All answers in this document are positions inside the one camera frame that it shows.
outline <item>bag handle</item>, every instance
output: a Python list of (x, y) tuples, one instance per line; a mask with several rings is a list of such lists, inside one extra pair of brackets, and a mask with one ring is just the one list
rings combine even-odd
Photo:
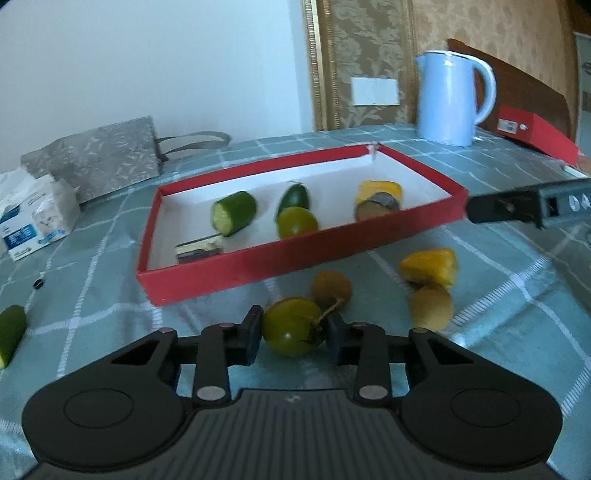
[[(160, 150), (160, 144), (166, 140), (172, 140), (173, 138), (196, 137), (198, 135), (210, 135), (211, 137), (218, 137), (219, 140), (201, 140), (200, 142), (189, 143), (189, 144), (184, 145), (182, 147), (173, 148), (172, 150), (168, 150), (165, 152), (162, 152)], [(224, 147), (228, 146), (228, 144), (230, 143), (231, 140), (232, 140), (232, 137), (228, 134), (225, 134), (224, 132), (215, 132), (215, 131), (205, 130), (203, 132), (195, 132), (195, 133), (187, 134), (187, 135), (178, 135), (176, 137), (157, 138), (156, 139), (156, 146), (158, 147), (157, 148), (158, 158), (161, 161), (167, 161), (167, 160), (169, 160), (167, 155), (171, 154), (171, 153), (181, 152), (184, 150), (213, 150), (215, 148), (224, 148)]]

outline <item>yellow pepper slice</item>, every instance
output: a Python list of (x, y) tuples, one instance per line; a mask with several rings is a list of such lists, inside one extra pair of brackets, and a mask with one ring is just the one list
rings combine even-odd
[(413, 283), (453, 287), (457, 277), (456, 254), (451, 248), (415, 252), (400, 262), (398, 271), (405, 280)]

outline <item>white cutting edge of cucumber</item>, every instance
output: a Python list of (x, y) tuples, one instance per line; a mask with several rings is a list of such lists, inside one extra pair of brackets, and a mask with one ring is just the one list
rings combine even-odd
[(213, 226), (222, 235), (230, 235), (232, 233), (232, 219), (220, 203), (216, 203), (213, 207)]

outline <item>light blue kettle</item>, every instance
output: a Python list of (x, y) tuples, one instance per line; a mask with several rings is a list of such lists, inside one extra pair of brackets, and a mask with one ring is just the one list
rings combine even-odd
[[(467, 147), (476, 125), (488, 117), (496, 101), (495, 74), (489, 64), (461, 53), (430, 50), (416, 57), (421, 73), (417, 135), (433, 142)], [(485, 99), (476, 111), (474, 69), (484, 78)]]

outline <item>white wall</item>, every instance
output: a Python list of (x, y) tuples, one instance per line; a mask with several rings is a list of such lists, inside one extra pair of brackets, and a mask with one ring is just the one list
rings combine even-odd
[(65, 135), (152, 115), (159, 136), (313, 130), (300, 0), (11, 0), (0, 172)]
[(579, 54), (579, 125), (577, 128), (577, 146), (587, 156), (591, 156), (591, 112), (583, 110), (583, 91), (591, 93), (591, 75), (587, 75), (580, 67), (591, 62), (591, 40), (577, 35), (577, 52)]

